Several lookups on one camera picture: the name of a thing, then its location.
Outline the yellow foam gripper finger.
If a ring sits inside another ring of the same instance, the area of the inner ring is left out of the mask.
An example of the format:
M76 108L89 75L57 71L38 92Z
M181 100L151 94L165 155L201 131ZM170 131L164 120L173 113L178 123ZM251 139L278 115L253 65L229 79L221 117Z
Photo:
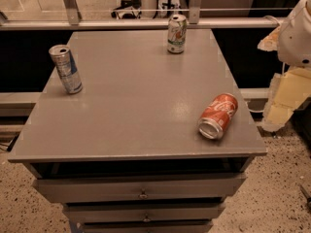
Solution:
M274 51L278 49L278 38L280 26L276 27L266 37L259 41L258 49L264 51Z
M291 67L283 75L275 74L268 90L261 127L268 132L278 131L310 96L310 68Z

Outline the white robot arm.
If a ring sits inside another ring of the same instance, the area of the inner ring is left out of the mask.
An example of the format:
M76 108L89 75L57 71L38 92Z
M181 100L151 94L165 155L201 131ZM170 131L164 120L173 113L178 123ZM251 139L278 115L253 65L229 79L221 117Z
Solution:
M261 127L268 132L285 126L311 96L311 0L300 0L284 21L258 44L259 50L277 51L287 71L275 74Z

